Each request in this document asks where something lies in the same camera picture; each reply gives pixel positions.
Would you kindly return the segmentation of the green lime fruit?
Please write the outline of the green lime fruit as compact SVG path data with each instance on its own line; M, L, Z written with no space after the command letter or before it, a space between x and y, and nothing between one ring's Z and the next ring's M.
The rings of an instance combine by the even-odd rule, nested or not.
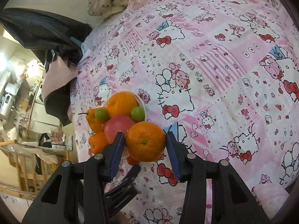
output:
M95 111L95 118L98 122L106 122L110 116L104 108L99 108Z
M132 110L131 110L132 120L134 120L136 122L141 122L144 120L144 117L145 117L145 111L144 111L143 107L136 106L136 107L132 108Z

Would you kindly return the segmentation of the large orange top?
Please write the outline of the large orange top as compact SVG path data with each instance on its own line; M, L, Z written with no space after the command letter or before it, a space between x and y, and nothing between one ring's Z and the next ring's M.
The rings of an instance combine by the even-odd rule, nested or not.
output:
M106 109L110 118L130 116L131 110L137 106L135 97L126 91L113 94L107 101Z

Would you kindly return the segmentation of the small red fruit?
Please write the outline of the small red fruit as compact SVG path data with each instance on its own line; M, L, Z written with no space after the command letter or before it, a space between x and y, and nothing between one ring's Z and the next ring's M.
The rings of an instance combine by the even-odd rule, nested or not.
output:
M126 160L127 163L131 166L138 165L140 163L139 161L133 159L131 156L128 156Z

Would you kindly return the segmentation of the orange pear-shaped fruit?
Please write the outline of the orange pear-shaped fruit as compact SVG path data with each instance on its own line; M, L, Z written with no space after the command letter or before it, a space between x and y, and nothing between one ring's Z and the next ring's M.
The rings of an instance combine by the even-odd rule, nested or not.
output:
M94 133L98 133L104 131L104 123L99 122L95 117L95 112L98 109L106 110L106 107L99 107L99 108L90 108L87 112L78 113L78 115L85 115L87 123L89 124L90 129Z

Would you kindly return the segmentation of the pink Hello Kitty bedspread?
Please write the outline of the pink Hello Kitty bedspread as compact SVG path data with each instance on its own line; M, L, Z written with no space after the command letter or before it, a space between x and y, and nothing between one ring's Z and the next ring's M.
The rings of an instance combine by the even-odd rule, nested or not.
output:
M279 0L129 0L83 47L70 90L80 161L84 112L132 91L149 122L226 159L275 216L298 178L298 30Z

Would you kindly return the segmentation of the small orange mandarin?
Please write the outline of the small orange mandarin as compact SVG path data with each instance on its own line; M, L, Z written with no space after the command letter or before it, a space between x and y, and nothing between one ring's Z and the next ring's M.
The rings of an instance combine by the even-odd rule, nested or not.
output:
M164 152L164 131L152 122L142 121L131 126L125 140L128 154L139 162L154 162Z

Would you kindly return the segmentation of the wooden rack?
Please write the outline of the wooden rack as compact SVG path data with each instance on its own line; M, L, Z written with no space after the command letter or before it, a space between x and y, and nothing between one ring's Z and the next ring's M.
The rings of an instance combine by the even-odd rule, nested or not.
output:
M15 140L1 142L1 153L7 156L14 183L1 181L1 192L14 197L34 200L57 167L69 160L69 151L18 144Z

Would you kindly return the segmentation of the black cloth on chair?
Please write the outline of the black cloth on chair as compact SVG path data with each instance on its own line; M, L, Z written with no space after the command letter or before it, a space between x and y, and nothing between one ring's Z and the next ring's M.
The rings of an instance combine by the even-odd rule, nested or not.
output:
M92 31L89 24L51 12L26 8L3 9L1 25L42 62L47 51L53 50L75 65L83 56L81 43Z

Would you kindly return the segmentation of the pink towel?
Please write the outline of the pink towel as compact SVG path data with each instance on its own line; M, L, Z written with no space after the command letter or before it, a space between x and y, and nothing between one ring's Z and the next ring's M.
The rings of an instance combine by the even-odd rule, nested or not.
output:
M45 74L41 97L46 113L59 119L63 126L71 123L70 86L78 75L78 67L63 60L59 55L54 56Z

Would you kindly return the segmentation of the orange lower left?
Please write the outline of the orange lower left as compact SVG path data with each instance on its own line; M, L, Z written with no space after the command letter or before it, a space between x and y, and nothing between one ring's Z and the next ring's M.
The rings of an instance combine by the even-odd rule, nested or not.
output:
M91 148L91 152L94 155L102 153L105 146L107 146L108 144L109 143L106 139L104 131L100 131L89 137L89 146Z

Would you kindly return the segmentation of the red apple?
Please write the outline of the red apple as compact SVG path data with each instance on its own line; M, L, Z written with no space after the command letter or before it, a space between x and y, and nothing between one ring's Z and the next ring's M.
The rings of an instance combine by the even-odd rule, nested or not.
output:
M104 134L109 144L113 143L118 132L127 135L127 132L135 122L129 116L117 116L108 120L104 125Z

